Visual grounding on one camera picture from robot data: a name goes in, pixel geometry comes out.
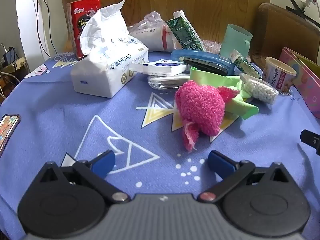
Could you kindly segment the white blue booklet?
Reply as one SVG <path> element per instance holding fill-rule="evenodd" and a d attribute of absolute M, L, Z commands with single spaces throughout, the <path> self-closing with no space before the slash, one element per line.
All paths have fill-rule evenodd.
<path fill-rule="evenodd" d="M 188 66 L 184 62 L 158 60 L 148 63 L 130 63 L 129 70 L 153 76 L 175 76 L 185 72 Z"/>

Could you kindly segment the round snack tub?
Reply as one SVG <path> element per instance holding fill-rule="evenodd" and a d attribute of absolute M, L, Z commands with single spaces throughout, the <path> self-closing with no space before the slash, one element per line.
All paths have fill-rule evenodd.
<path fill-rule="evenodd" d="M 278 59 L 267 57 L 263 70 L 263 80 L 283 94 L 289 93 L 297 72 Z"/>

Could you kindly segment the black tape cross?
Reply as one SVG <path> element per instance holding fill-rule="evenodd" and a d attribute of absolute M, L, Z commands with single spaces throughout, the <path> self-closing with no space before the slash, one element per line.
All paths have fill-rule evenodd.
<path fill-rule="evenodd" d="M 286 10 L 294 13 L 295 15 L 301 17 L 302 19 L 309 21 L 310 23 L 312 23 L 313 25 L 315 25 L 316 27 L 320 28 L 320 24 L 313 20 L 312 18 L 310 18 L 309 16 L 307 16 L 306 14 L 304 14 L 305 12 L 305 8 L 302 7 L 302 9 L 300 9 L 300 7 L 298 6 L 298 4 L 295 2 L 295 0 L 290 0 L 290 2 L 292 3 L 294 8 L 288 7 L 286 6 Z"/>

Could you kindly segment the pink macaron biscuit tin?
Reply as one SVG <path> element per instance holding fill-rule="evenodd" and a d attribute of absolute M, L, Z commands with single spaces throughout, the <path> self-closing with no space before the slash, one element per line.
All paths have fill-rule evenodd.
<path fill-rule="evenodd" d="M 297 72 L 293 85 L 311 113 L 319 119 L 319 65 L 286 47 L 282 49 L 279 59 Z"/>

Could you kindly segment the black glasses case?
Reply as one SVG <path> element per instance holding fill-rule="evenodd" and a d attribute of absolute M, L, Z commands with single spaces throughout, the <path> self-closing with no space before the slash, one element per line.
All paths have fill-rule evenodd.
<path fill-rule="evenodd" d="M 179 60 L 201 71 L 210 72 L 222 76 L 227 76 L 228 74 L 228 69 L 217 63 L 211 63 L 204 60 L 191 59 L 189 57 L 182 56 L 179 57 Z"/>

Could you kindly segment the brown wooden chair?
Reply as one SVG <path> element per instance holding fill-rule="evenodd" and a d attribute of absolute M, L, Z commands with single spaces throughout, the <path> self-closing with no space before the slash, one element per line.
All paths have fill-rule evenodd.
<path fill-rule="evenodd" d="M 319 29 L 286 9 L 272 3 L 262 3 L 254 20 L 250 58 L 263 69 L 265 59 L 279 59 L 284 47 L 317 62 Z"/>

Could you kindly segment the small green white carton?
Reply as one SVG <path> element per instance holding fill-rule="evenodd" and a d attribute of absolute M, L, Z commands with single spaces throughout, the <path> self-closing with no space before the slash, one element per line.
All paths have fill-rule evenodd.
<path fill-rule="evenodd" d="M 253 67 L 253 65 L 242 56 L 240 52 L 233 49 L 229 55 L 231 62 L 244 74 L 261 78 L 260 73 Z"/>

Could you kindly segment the green drink carton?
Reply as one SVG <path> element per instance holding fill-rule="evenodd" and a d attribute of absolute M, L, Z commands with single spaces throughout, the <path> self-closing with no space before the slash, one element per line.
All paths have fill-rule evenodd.
<path fill-rule="evenodd" d="M 206 51 L 199 35 L 186 18 L 184 11 L 174 12 L 173 18 L 167 21 L 171 32 L 176 37 L 183 49 Z"/>

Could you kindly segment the white tissue pack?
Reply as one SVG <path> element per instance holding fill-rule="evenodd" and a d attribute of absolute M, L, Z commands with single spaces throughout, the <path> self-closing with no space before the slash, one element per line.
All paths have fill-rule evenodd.
<path fill-rule="evenodd" d="M 78 93 L 112 98 L 135 73 L 131 63 L 147 63 L 148 48 L 127 30 L 121 9 L 125 1 L 99 9 L 80 36 L 85 58 L 71 70 Z"/>

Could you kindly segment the blue plastic case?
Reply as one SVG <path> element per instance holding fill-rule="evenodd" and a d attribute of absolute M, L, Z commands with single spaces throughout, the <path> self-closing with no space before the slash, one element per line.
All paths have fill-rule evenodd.
<path fill-rule="evenodd" d="M 171 55 L 170 59 L 174 61 L 179 61 L 180 57 L 189 57 L 191 59 L 204 60 L 211 63 L 217 63 L 223 66 L 227 70 L 227 75 L 234 75 L 235 65 L 231 63 L 230 59 L 223 57 L 219 54 L 210 53 L 207 51 L 200 50 L 189 50 L 189 49 L 176 49 Z"/>

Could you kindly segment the smartphone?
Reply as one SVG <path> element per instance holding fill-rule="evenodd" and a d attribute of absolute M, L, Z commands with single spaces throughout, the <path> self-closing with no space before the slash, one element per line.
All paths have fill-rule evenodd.
<path fill-rule="evenodd" d="M 21 116 L 19 114 L 6 114 L 2 117 L 0 126 L 0 156 L 2 156 L 7 142 L 20 121 Z"/>

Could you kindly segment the bag of white beads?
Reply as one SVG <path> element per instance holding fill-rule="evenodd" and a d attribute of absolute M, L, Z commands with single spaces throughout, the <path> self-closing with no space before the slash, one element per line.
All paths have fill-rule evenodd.
<path fill-rule="evenodd" d="M 279 92 L 264 80 L 241 73 L 242 89 L 252 98 L 274 104 Z"/>

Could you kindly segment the clear plastic bag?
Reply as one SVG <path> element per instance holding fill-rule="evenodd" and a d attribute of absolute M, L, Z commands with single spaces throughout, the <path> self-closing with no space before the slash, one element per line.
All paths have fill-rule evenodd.
<path fill-rule="evenodd" d="M 149 51 L 172 52 L 182 48 L 165 20 L 156 11 L 150 12 L 127 30 L 131 36 L 144 43 Z"/>

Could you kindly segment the pink knitted soft toy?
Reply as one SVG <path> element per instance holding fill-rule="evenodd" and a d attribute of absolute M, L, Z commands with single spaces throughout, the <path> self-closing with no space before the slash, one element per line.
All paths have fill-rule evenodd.
<path fill-rule="evenodd" d="M 183 123 L 182 137 L 186 150 L 191 152 L 199 134 L 218 135 L 225 114 L 226 103 L 240 93 L 225 86 L 198 85 L 189 80 L 175 94 L 175 102 Z"/>

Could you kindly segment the teal plastic cup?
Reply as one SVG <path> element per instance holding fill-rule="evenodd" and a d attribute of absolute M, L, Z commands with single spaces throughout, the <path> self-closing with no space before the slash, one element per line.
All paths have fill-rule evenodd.
<path fill-rule="evenodd" d="M 252 37 L 253 35 L 249 31 L 238 25 L 227 25 L 219 54 L 227 58 L 235 49 L 243 57 L 247 57 L 249 54 L 250 42 Z"/>

